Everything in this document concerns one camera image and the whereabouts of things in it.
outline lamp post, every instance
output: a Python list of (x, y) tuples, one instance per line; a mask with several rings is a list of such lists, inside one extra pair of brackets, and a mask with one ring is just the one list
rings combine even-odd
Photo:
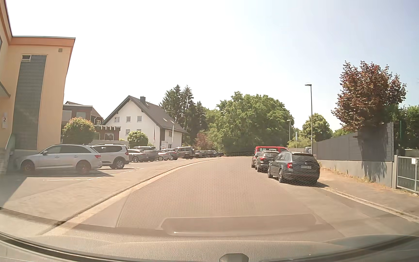
[(288, 120), (289, 122), (289, 141), (290, 141), (290, 119)]
[(311, 89), (311, 83), (306, 83), (305, 86), (310, 87), (310, 99), (311, 99), (311, 153), (313, 153), (313, 91)]

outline beige building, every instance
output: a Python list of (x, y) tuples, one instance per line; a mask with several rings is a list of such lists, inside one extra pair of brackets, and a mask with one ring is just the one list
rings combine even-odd
[(61, 137), (64, 84), (75, 39), (14, 36), (0, 0), (0, 171)]

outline red-leaved tree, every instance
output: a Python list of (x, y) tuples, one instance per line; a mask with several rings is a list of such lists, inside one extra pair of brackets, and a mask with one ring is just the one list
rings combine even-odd
[(346, 61), (340, 81), (342, 90), (332, 114), (349, 131), (390, 122), (391, 113), (405, 99), (406, 84), (387, 65), (382, 69), (361, 61), (358, 69)]
[(213, 143), (209, 140), (208, 135), (204, 132), (196, 134), (195, 146), (199, 150), (211, 150), (213, 149)]

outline red van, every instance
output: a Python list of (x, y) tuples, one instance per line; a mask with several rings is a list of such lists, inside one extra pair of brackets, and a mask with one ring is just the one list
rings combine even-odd
[(283, 146), (257, 146), (255, 147), (254, 154), (256, 154), (259, 151), (264, 151), (264, 150), (276, 150), (279, 153), (282, 151), (288, 151), (288, 149)]

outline tire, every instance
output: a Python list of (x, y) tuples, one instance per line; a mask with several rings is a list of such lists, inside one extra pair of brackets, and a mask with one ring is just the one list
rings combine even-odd
[(20, 170), (24, 173), (33, 173), (35, 171), (35, 164), (30, 160), (24, 160), (20, 165)]
[(277, 175), (279, 183), (284, 183), (284, 178), (282, 177), (282, 169), (279, 169), (279, 175)]
[(268, 178), (272, 178), (271, 170), (270, 170), (269, 166), (268, 166)]
[(91, 169), (92, 169), (92, 166), (90, 165), (88, 161), (85, 161), (85, 160), (79, 161), (77, 165), (75, 166), (75, 170), (77, 170), (77, 172), (81, 175), (88, 174)]
[(124, 162), (124, 158), (116, 158), (114, 159), (113, 165), (111, 167), (114, 167), (114, 169), (123, 169), (125, 166)]

